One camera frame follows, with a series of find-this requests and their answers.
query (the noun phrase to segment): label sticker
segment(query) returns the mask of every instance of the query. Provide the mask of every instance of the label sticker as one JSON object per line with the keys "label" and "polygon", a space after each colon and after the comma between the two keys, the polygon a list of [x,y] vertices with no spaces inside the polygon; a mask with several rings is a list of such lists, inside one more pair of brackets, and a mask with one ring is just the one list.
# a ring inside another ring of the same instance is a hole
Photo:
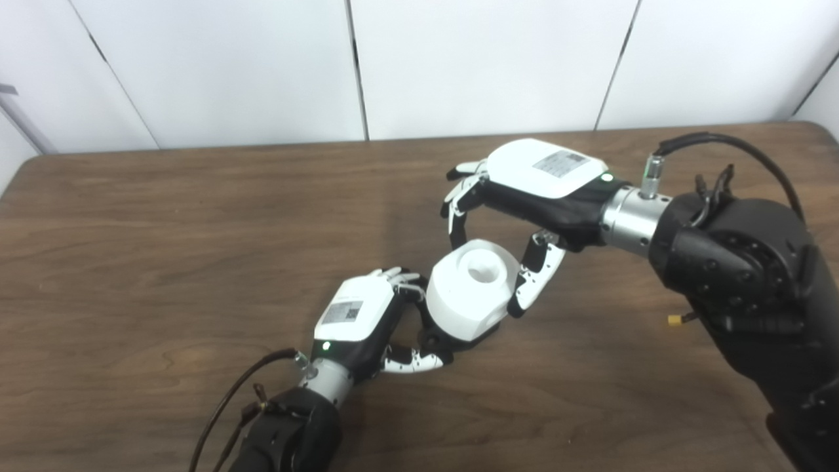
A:
{"label": "label sticker", "polygon": [[333,303],[326,309],[326,315],[321,324],[352,323],[356,321],[364,301]]}
{"label": "label sticker", "polygon": [[587,160],[585,156],[562,150],[556,151],[554,154],[533,164],[533,167],[534,169],[542,170],[554,177],[560,178],[585,164]]}

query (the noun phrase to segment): white wall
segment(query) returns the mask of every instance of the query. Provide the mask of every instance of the white wall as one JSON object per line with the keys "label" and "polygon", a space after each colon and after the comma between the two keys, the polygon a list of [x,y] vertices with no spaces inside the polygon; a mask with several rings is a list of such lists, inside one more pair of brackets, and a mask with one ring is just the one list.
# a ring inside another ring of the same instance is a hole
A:
{"label": "white wall", "polygon": [[60,153],[359,140],[365,124],[398,139],[787,119],[839,52],[835,0],[0,0],[0,13],[0,84],[18,90],[0,105]]}
{"label": "white wall", "polygon": [[73,3],[163,148],[364,139],[342,1]]}
{"label": "white wall", "polygon": [[44,152],[157,148],[67,0],[0,0],[0,83]]}
{"label": "white wall", "polygon": [[785,120],[837,51],[836,0],[643,0],[598,128]]}
{"label": "white wall", "polygon": [[0,195],[26,159],[38,151],[0,108]]}
{"label": "white wall", "polygon": [[825,74],[794,119],[818,123],[839,139],[839,66],[834,64]]}
{"label": "white wall", "polygon": [[594,129],[635,5],[353,1],[370,138]]}

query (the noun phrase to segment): electrical wire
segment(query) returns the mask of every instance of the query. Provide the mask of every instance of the electrical wire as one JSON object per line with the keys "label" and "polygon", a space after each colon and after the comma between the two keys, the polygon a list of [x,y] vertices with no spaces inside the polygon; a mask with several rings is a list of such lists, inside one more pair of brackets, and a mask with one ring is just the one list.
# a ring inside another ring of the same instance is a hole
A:
{"label": "electrical wire", "polygon": [[660,155],[664,157],[679,149],[706,143],[728,144],[729,146],[738,148],[751,155],[755,160],[762,164],[763,167],[775,177],[775,179],[778,180],[778,183],[780,183],[784,188],[784,193],[787,196],[787,200],[789,200],[789,206],[795,214],[798,215],[801,222],[805,223],[804,210],[801,208],[801,201],[798,198],[798,194],[795,193],[795,188],[792,186],[792,182],[789,181],[789,177],[787,177],[784,171],[781,170],[781,168],[778,167],[778,165],[775,164],[774,161],[771,160],[762,150],[740,138],[735,138],[734,136],[729,136],[727,134],[709,133],[707,131],[702,133],[685,134],[677,138],[662,141],[659,144],[658,150],[656,150],[653,155]]}
{"label": "electrical wire", "polygon": [[201,457],[201,450],[204,448],[204,443],[206,443],[207,438],[210,436],[210,431],[212,431],[212,428],[216,425],[221,413],[224,412],[225,406],[227,406],[227,403],[229,403],[233,398],[233,395],[236,394],[236,391],[239,390],[239,387],[241,387],[254,372],[262,369],[265,365],[271,364],[272,362],[280,359],[293,359],[297,353],[297,349],[281,349],[279,351],[274,351],[261,358],[248,370],[245,370],[244,374],[236,380],[233,386],[230,387],[230,390],[228,390],[227,393],[224,394],[224,397],[221,398],[218,406],[216,406],[216,410],[210,415],[210,420],[207,422],[206,426],[204,426],[204,431],[202,431],[201,435],[198,437],[198,444],[195,445],[195,451],[192,453],[192,460],[190,461],[190,472],[195,472],[198,468],[198,459]]}

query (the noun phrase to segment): silver cylindrical coupling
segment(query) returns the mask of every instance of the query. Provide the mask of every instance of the silver cylindrical coupling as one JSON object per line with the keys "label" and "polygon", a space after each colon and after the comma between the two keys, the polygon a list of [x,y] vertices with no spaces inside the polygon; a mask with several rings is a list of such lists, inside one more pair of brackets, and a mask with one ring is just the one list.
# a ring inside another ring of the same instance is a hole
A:
{"label": "silver cylindrical coupling", "polygon": [[315,359],[306,368],[305,377],[298,385],[326,398],[341,408],[352,388],[352,376],[343,365],[329,359]]}
{"label": "silver cylindrical coupling", "polygon": [[606,205],[600,225],[603,241],[644,258],[670,197],[642,198],[637,187],[624,186]]}
{"label": "silver cylindrical coupling", "polygon": [[644,168],[644,178],[641,180],[641,191],[638,193],[644,200],[652,200],[659,193],[661,173],[664,171],[664,157],[651,155],[647,158]]}

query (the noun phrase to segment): wooden table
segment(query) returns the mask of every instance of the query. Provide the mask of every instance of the wooden table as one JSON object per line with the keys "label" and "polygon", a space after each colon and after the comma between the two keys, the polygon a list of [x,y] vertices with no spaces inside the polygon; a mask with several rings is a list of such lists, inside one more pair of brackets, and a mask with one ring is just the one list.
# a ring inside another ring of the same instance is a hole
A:
{"label": "wooden table", "polygon": [[[839,149],[821,128],[712,128],[789,173],[839,273]],[[638,181],[661,139],[692,129],[537,137]],[[513,136],[44,156],[0,200],[0,469],[185,470],[207,415],[253,361],[308,350],[342,280],[380,266],[430,273],[448,252],[440,199],[454,164]],[[663,191],[735,162],[740,196],[781,199],[720,145],[669,159]],[[468,225],[521,254],[534,231],[482,210]],[[791,471],[757,389],[728,368],[646,261],[615,249],[565,259],[523,319],[443,370],[380,376],[341,414],[333,470]],[[397,338],[419,326],[406,313]],[[269,392],[297,374],[255,377]],[[215,462],[252,400],[209,442]]]}

